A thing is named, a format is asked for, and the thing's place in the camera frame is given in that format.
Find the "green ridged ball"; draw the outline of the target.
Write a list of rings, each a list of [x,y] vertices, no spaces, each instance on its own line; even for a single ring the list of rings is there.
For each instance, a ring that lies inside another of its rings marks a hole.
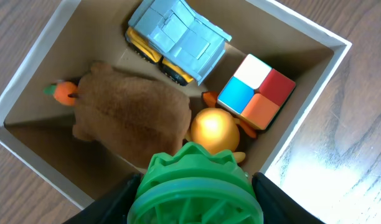
[[[153,155],[127,222],[263,224],[264,216],[232,151],[211,155],[188,142],[173,156]]]

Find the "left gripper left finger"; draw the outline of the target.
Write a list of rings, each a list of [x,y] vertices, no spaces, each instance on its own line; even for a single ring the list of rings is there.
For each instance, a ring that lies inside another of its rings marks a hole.
[[[122,224],[135,201],[141,174],[133,174],[63,224]]]

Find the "brown plush bear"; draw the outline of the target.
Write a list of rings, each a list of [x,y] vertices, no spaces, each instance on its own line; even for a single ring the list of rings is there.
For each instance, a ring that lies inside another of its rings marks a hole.
[[[50,84],[44,93],[73,107],[75,138],[98,141],[138,168],[147,168],[156,153],[174,155],[191,123],[185,93],[102,61],[78,80]]]

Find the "multicolour puzzle cube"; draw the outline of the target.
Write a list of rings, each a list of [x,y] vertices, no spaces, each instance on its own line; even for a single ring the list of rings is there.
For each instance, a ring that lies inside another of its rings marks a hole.
[[[248,54],[218,95],[218,104],[265,130],[295,87],[290,78]]]

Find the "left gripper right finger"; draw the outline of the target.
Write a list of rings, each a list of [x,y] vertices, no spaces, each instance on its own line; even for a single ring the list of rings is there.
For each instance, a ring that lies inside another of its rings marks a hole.
[[[263,211],[264,224],[324,224],[263,173],[257,172],[253,175],[252,186]]]

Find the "orange toy duck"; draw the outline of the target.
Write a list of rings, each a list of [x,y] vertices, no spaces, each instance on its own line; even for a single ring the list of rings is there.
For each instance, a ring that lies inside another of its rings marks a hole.
[[[243,120],[216,107],[217,92],[203,92],[202,99],[207,107],[195,116],[185,139],[200,144],[212,155],[228,149],[232,151],[238,164],[243,162],[246,154],[236,151],[240,143],[239,129],[242,128],[251,138],[257,137],[256,131]]]

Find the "yellow grey toy truck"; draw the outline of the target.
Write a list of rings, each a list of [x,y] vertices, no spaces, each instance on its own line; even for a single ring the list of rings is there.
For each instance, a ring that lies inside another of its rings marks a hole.
[[[125,38],[145,60],[181,86],[198,85],[225,53],[232,36],[183,0],[144,0],[128,22]]]

